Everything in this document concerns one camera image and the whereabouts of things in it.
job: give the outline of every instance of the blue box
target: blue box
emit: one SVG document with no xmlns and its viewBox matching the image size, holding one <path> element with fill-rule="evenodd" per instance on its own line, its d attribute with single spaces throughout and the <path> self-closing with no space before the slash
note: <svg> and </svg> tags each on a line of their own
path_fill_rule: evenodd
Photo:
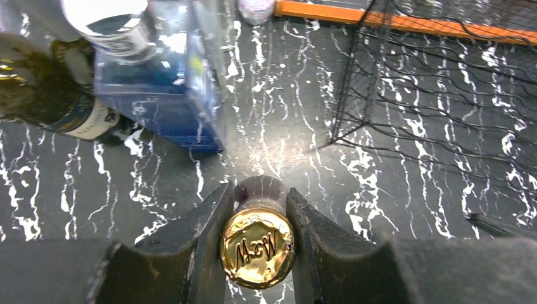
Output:
<svg viewBox="0 0 537 304">
<path fill-rule="evenodd" d="M 225 117 L 190 1 L 155 1 L 166 19 L 163 54 L 121 65 L 97 53 L 95 93 L 107 106 L 191 151 L 225 146 Z"/>
</svg>

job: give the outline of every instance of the black wire rack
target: black wire rack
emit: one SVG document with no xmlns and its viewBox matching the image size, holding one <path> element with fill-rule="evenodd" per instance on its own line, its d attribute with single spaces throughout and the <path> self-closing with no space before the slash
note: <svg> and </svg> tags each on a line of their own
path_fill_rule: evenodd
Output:
<svg viewBox="0 0 537 304">
<path fill-rule="evenodd" d="M 329 144 L 398 153 L 534 196 L 534 31 L 532 1 L 372 0 L 355 27 Z M 357 140 L 365 130 L 373 141 Z"/>
</svg>

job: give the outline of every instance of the white bottle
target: white bottle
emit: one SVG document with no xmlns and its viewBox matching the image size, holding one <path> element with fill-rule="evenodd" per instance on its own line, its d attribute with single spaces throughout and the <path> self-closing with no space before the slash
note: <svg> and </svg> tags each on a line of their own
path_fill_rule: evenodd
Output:
<svg viewBox="0 0 537 304">
<path fill-rule="evenodd" d="M 67 21 L 94 48 L 121 64 L 135 65 L 161 51 L 148 0 L 61 0 L 61 5 Z"/>
<path fill-rule="evenodd" d="M 274 14 L 275 0 L 238 0 L 239 12 L 250 25 L 261 25 Z"/>
</svg>

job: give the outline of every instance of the orange bar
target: orange bar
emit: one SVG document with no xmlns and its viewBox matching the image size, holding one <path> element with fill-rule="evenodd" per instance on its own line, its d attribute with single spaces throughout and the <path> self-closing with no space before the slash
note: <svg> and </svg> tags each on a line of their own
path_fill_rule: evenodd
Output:
<svg viewBox="0 0 537 304">
<path fill-rule="evenodd" d="M 362 19 L 364 13 L 364 11 L 358 9 L 338 8 L 335 6 L 285 0 L 277 0 L 274 10 L 275 16 L 295 16 L 343 23 L 358 23 L 360 19 Z M 365 24 L 380 27 L 382 25 L 382 14 L 371 12 L 367 17 Z M 392 16 L 391 26 L 392 29 L 404 30 L 407 32 L 445 35 L 475 40 L 490 39 L 512 44 L 527 44 L 524 40 L 503 36 L 522 37 L 533 44 L 537 44 L 537 32 L 527 30 L 510 30 L 500 27 L 489 27 L 486 25 L 465 24 L 468 31 L 476 35 L 485 36 L 485 38 L 478 38 L 465 32 L 462 26 L 457 22 L 432 21 L 409 16 Z"/>
</svg>

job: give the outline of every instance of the gold foil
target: gold foil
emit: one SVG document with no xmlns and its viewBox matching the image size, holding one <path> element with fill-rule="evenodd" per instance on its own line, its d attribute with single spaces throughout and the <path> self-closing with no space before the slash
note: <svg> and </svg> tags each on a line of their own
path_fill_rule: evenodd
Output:
<svg viewBox="0 0 537 304">
<path fill-rule="evenodd" d="M 293 267 L 293 228 L 271 208 L 246 208 L 226 223 L 220 257 L 225 273 L 237 284 L 269 288 L 285 279 Z"/>
</svg>

